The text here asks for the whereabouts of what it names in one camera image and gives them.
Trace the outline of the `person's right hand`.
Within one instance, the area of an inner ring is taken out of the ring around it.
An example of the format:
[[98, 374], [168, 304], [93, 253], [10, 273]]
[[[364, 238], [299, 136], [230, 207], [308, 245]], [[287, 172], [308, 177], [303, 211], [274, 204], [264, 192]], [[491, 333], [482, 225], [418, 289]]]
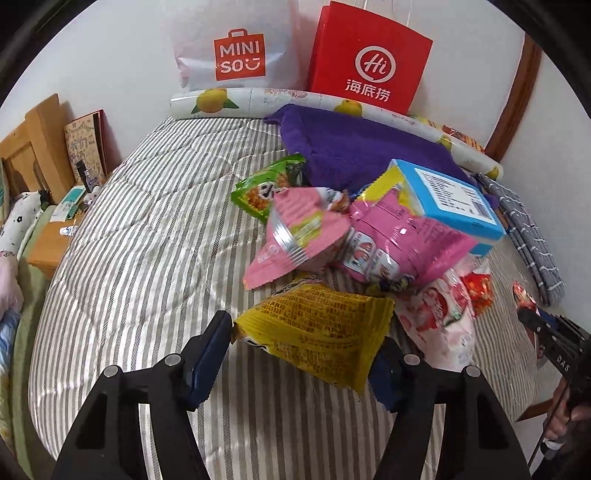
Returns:
[[562, 378], [555, 389], [551, 407], [547, 412], [544, 423], [544, 438], [555, 441], [563, 437], [568, 430], [568, 425], [573, 422], [588, 420], [590, 418], [590, 405], [582, 404], [573, 409], [567, 407], [570, 398], [568, 381]]

